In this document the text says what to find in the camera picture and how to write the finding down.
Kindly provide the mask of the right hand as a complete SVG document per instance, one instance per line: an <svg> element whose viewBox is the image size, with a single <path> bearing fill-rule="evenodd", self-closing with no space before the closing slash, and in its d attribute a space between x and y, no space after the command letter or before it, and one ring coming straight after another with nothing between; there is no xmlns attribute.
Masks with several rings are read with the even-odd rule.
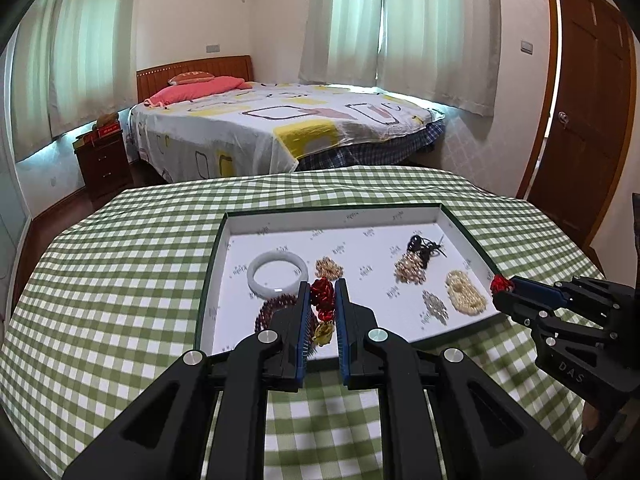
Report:
<svg viewBox="0 0 640 480"><path fill-rule="evenodd" d="M579 451L588 455L598 444L603 434L603 426L600 424L600 412L586 402L582 408L582 438L579 442Z"/></svg>

